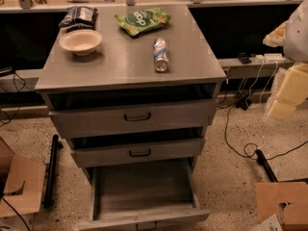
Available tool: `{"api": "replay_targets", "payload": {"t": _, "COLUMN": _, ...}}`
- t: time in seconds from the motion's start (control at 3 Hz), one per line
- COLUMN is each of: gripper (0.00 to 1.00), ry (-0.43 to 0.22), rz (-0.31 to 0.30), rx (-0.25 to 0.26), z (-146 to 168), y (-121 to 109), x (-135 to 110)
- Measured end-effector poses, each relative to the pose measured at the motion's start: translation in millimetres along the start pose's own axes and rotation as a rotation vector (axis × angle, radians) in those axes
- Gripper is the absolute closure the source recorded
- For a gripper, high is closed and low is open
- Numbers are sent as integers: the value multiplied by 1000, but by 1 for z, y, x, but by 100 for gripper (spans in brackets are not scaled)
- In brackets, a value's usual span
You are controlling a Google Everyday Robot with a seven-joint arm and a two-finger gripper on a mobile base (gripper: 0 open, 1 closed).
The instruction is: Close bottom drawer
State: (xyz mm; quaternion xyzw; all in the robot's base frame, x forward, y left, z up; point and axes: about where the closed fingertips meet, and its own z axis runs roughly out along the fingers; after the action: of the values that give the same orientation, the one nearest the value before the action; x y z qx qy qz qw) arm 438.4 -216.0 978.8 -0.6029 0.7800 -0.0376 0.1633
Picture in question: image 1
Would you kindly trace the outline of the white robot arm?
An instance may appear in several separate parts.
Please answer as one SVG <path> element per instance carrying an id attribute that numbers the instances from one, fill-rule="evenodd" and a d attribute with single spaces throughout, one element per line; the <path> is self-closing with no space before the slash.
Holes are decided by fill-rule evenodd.
<path id="1" fill-rule="evenodd" d="M 275 120 L 288 118 L 308 98 L 308 0 L 304 0 L 289 19 L 267 34 L 263 44 L 283 47 L 286 58 L 294 61 L 274 78 L 266 114 Z"/>

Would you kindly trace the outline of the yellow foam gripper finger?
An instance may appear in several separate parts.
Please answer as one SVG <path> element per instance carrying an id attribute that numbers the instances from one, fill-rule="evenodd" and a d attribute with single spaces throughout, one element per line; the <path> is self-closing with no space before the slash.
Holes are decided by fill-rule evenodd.
<path id="1" fill-rule="evenodd" d="M 267 101 L 266 117 L 284 120 L 308 98 L 308 64 L 296 62 L 290 68 L 280 67 L 273 79 Z"/>

